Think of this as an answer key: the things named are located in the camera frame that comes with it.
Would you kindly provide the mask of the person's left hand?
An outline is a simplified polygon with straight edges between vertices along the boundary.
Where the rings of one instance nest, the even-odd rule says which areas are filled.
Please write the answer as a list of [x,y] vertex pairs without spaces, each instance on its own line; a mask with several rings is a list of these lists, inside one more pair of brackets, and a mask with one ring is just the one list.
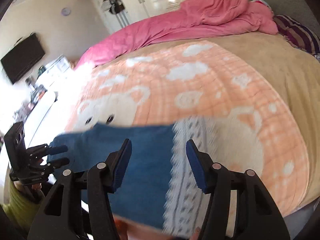
[[43,197],[42,184],[23,185],[20,181],[15,181],[14,185],[18,191],[34,202],[39,202]]

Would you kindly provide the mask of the person's right hand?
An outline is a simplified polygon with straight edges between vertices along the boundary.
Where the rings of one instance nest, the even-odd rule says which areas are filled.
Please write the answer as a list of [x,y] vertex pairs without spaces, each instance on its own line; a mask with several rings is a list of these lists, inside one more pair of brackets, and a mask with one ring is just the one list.
[[201,228],[197,227],[193,235],[190,237],[190,240],[198,240],[200,232],[201,232]]

